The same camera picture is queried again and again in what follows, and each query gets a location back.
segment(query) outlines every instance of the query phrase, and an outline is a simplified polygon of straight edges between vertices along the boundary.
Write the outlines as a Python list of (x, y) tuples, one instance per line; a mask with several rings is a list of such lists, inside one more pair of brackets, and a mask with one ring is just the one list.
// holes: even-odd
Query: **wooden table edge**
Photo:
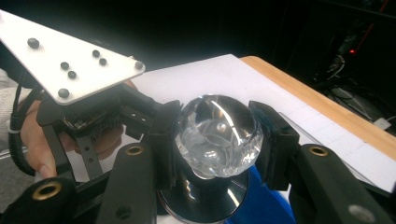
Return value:
[(240, 58), (240, 60), (311, 105), (327, 118), (355, 134), (367, 144), (396, 160), (396, 137), (393, 135), (379, 129), (374, 124), (362, 119), (259, 57), (247, 56)]

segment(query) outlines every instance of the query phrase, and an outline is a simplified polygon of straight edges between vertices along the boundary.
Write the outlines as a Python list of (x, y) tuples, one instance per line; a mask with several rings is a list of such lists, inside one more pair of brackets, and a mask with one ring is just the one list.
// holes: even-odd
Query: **faceted crystal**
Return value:
[(181, 112), (177, 147), (201, 178), (239, 175), (256, 161), (262, 128), (250, 109), (223, 95), (204, 95)]

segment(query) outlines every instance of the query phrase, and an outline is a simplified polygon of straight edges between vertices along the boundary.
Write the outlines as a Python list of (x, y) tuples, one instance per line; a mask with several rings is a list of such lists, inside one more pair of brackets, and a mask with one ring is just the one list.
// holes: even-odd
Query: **hand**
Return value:
[[(125, 83), (135, 88), (134, 83), (130, 80)], [(56, 164), (43, 130), (35, 120), (40, 103), (40, 101), (34, 101), (29, 108), (21, 128), (21, 140), (28, 147), (27, 161), (30, 166), (38, 171), (43, 178), (49, 178), (57, 175)], [(99, 160), (110, 156), (121, 144), (122, 133), (122, 125), (103, 130), (101, 138), (95, 143)], [(78, 144), (66, 133), (60, 133), (59, 140), (65, 151), (75, 150), (79, 153)]]

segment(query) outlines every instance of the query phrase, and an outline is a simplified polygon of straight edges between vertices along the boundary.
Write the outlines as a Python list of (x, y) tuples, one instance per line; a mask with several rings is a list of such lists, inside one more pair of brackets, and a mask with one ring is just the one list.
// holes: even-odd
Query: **blue object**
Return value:
[(247, 197), (226, 224), (295, 224), (290, 204), (275, 191), (261, 184), (255, 166), (248, 169), (249, 186)]

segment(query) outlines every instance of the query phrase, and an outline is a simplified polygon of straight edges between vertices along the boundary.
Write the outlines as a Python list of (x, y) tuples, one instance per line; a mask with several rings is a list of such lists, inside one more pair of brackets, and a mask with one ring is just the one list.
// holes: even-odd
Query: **sleeve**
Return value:
[[(12, 112), (17, 83), (0, 69), (0, 145), (7, 146), (8, 128), (7, 121)], [(31, 90), (22, 88), (19, 102), (23, 101)]]

